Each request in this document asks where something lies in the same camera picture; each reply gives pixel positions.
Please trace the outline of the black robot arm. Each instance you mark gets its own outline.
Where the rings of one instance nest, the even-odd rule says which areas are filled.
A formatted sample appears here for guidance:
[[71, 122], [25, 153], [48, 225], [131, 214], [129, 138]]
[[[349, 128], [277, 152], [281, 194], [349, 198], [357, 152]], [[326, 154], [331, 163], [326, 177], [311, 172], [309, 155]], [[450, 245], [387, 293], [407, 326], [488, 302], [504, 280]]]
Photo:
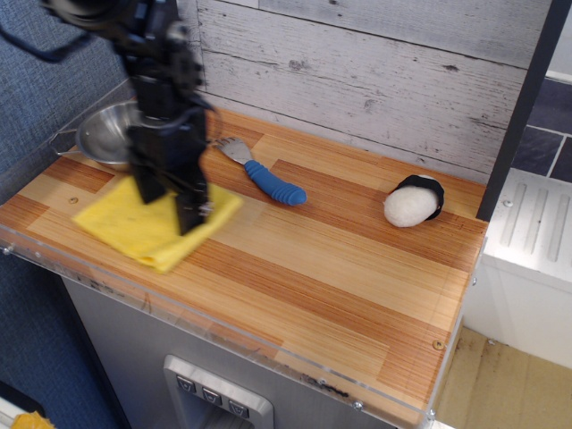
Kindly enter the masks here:
[[44, 1], [55, 17], [109, 40], [136, 93], [139, 118], [129, 127], [129, 164], [144, 203], [174, 192], [179, 231], [208, 215], [206, 150], [209, 105], [197, 93], [199, 65], [174, 1]]

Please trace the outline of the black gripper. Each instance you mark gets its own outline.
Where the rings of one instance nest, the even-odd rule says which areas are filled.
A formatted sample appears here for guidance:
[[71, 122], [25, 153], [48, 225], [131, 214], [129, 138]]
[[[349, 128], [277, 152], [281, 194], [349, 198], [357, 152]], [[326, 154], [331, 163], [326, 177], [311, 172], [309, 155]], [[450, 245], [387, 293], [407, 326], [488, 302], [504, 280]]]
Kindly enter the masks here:
[[206, 113], [192, 106], [173, 118], [146, 116], [128, 130], [131, 174], [141, 199], [151, 203], [174, 192], [180, 235], [213, 212], [199, 159], [206, 150]]

